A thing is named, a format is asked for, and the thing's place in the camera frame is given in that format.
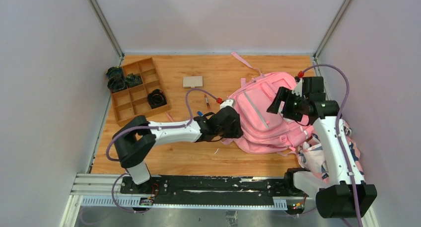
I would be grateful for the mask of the pink student backpack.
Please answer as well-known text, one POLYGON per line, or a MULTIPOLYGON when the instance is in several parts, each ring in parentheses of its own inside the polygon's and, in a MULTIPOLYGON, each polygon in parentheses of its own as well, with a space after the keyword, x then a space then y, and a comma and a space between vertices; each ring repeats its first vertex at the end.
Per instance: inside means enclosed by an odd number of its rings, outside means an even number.
POLYGON ((241 87, 224 103, 230 104, 239 114, 243 135, 235 139, 227 138, 222 143, 236 143, 241 150, 250 154, 283 154, 285 150, 296 153, 296 147, 315 137, 313 126, 306 124, 307 116, 296 122, 279 112, 267 112, 280 87, 294 89, 294 77, 285 72, 272 72, 260 74, 250 81, 242 78, 241 87))

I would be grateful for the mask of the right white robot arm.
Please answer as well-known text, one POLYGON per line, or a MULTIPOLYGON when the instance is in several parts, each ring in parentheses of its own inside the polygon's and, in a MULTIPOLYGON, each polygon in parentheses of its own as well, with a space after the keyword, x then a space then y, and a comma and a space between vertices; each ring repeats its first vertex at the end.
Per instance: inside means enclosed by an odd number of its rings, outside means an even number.
POLYGON ((340 106, 327 100, 323 78, 304 77, 291 90, 280 87, 269 113, 301 121, 309 119, 325 155, 328 182, 303 168, 289 168, 285 173, 284 191, 290 196, 304 192, 316 202, 323 218, 356 218, 361 220, 377 197, 375 185, 367 184, 354 161, 344 131, 340 106))

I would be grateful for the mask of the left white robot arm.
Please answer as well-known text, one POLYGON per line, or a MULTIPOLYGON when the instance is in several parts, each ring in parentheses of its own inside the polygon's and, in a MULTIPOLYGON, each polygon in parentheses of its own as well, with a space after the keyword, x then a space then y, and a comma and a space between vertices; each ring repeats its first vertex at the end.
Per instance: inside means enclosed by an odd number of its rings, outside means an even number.
POLYGON ((216 113, 181 122, 153 122, 139 115, 119 130, 113 136, 111 145, 115 147, 117 161, 131 176, 134 189, 145 194, 152 188, 145 158, 155 146, 179 142, 218 142, 242 137, 240 115, 232 102, 231 99, 224 101, 216 113))

